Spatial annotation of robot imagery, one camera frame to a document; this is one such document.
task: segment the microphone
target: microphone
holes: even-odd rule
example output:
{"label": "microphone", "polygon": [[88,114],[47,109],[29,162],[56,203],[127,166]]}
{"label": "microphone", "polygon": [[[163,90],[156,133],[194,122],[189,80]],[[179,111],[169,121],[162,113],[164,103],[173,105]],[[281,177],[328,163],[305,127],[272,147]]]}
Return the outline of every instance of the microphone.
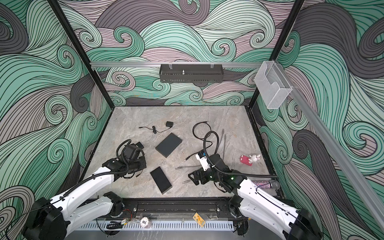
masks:
{"label": "microphone", "polygon": [[280,188],[280,183],[276,180],[260,180],[260,181],[252,181],[253,184],[256,185],[256,187],[260,186],[259,188],[261,189],[279,189]]}

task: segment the wave pattern wallpaper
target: wave pattern wallpaper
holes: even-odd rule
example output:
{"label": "wave pattern wallpaper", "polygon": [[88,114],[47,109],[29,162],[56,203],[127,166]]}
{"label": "wave pattern wallpaper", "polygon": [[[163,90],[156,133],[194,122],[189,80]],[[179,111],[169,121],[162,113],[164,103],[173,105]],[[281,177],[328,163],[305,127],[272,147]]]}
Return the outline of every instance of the wave pattern wallpaper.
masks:
{"label": "wave pattern wallpaper", "polygon": [[[278,61],[308,104],[384,200],[384,2],[306,6]],[[257,99],[257,124],[285,195],[309,209],[324,239],[384,239],[375,220],[288,96]]]}
{"label": "wave pattern wallpaper", "polygon": [[[294,0],[59,0],[91,61],[268,60]],[[321,2],[311,0],[307,5]],[[161,83],[159,68],[99,68],[117,106],[248,105],[258,69]]]}
{"label": "wave pattern wallpaper", "polygon": [[48,2],[0,0],[1,239],[77,183],[110,111]]}

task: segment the pink phone case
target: pink phone case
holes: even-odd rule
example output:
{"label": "pink phone case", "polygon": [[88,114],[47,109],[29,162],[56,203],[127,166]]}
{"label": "pink phone case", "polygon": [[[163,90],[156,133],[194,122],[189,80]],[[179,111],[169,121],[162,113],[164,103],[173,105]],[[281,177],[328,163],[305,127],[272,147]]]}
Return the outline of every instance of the pink phone case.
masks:
{"label": "pink phone case", "polygon": [[252,166],[252,163],[249,163],[249,157],[247,157],[247,156],[241,155],[240,162],[247,164],[249,166]]}

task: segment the white plush toy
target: white plush toy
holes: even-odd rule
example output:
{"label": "white plush toy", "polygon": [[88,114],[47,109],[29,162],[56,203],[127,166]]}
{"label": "white plush toy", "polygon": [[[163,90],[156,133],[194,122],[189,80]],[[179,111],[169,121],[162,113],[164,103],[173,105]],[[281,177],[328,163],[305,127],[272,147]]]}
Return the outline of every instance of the white plush toy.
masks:
{"label": "white plush toy", "polygon": [[249,155],[249,163],[256,162],[257,160],[260,159],[260,156],[261,156],[261,154]]}

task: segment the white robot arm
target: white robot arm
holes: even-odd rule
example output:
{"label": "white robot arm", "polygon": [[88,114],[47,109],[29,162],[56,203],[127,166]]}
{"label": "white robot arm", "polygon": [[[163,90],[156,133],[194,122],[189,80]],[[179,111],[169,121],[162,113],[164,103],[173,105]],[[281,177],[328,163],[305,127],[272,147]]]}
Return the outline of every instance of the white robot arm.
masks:
{"label": "white robot arm", "polygon": [[[140,152],[142,152],[140,148],[132,147],[131,151],[128,151],[130,162],[132,159],[139,159]],[[205,156],[197,155],[203,167],[189,174],[189,177],[195,185],[198,185],[199,181],[205,184],[212,180],[218,182],[226,191],[234,193],[229,201],[233,217],[252,218],[283,240],[320,240],[322,238],[316,221],[308,211],[302,209],[299,212],[296,208],[282,203],[259,189],[238,171],[230,170],[218,154],[209,156],[209,164],[207,158],[205,157],[204,160],[203,157]],[[79,206],[98,190],[123,177],[127,171],[122,172],[121,169],[128,168],[122,161],[110,159],[89,178],[68,191],[50,200],[45,198],[37,200],[32,206],[33,211],[28,216],[22,231],[24,237],[28,240],[62,240],[78,227],[97,217],[107,214],[119,217],[124,206],[122,199],[113,192]]]}

